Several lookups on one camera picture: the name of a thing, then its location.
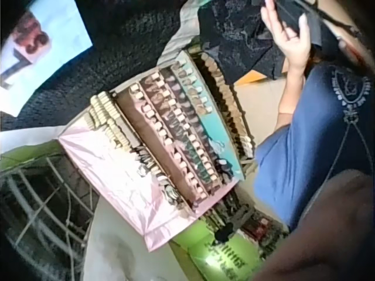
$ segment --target pink sheet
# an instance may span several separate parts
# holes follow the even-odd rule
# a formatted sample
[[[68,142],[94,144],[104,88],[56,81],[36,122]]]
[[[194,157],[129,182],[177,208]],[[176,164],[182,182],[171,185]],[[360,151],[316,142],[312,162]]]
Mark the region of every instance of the pink sheet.
[[[83,118],[59,137],[72,161],[97,191],[144,237],[149,251],[167,243],[217,203],[234,180],[202,202],[195,213],[169,205],[151,175],[137,173],[135,155],[113,149],[104,132],[90,131]]]

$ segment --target black lace cloth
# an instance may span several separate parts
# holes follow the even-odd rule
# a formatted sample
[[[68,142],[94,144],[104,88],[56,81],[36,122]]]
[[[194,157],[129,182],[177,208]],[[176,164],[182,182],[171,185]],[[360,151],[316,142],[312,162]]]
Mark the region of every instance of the black lace cloth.
[[[250,70],[272,79],[281,75],[285,57],[261,20],[259,4],[217,0],[199,9],[202,49],[218,63],[227,84]]]
[[[17,118],[2,112],[2,131],[66,125],[91,96],[155,67],[185,1],[77,0],[93,46],[43,83]]]

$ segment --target blue shirt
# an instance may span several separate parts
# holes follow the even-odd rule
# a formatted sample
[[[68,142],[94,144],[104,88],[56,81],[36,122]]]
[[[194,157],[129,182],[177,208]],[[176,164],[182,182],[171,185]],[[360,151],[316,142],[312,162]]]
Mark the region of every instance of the blue shirt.
[[[255,195],[291,228],[325,181],[341,146],[329,178],[346,169],[373,174],[373,88],[368,77],[319,64],[306,81],[291,124],[256,149]]]

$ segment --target teal painted panel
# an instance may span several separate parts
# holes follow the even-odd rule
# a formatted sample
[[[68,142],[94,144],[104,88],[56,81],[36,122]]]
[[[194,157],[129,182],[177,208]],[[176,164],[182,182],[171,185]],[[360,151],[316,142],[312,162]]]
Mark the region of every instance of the teal painted panel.
[[[192,69],[193,73],[189,77],[196,76],[197,80],[192,85],[184,85],[183,80],[186,78],[179,78],[177,73],[175,76],[178,78],[180,84],[182,85],[185,92],[188,92],[188,89],[202,87],[202,92],[199,93],[200,98],[207,98],[207,102],[204,103],[205,107],[211,107],[212,112],[209,114],[198,114],[200,121],[206,130],[209,138],[211,139],[211,146],[215,152],[219,155],[220,158],[226,159],[232,165],[232,171],[235,178],[239,180],[244,180],[244,174],[241,168],[240,161],[238,159],[236,150],[232,143],[230,134],[227,130],[227,127],[221,117],[221,113],[216,106],[216,103],[211,95],[210,90],[208,89],[207,84],[204,82],[203,77],[200,75],[199,70],[196,68],[194,61],[185,51],[180,52],[176,61],[186,61],[182,68],[187,71]],[[190,95],[187,95],[191,103],[194,104]]]

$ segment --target metal rack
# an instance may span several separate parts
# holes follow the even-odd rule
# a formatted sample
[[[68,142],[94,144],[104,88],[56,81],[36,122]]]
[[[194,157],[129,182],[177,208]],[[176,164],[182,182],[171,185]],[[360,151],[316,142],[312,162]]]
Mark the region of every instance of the metal rack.
[[[1,172],[2,232],[41,280],[79,280],[98,194],[64,153]]]

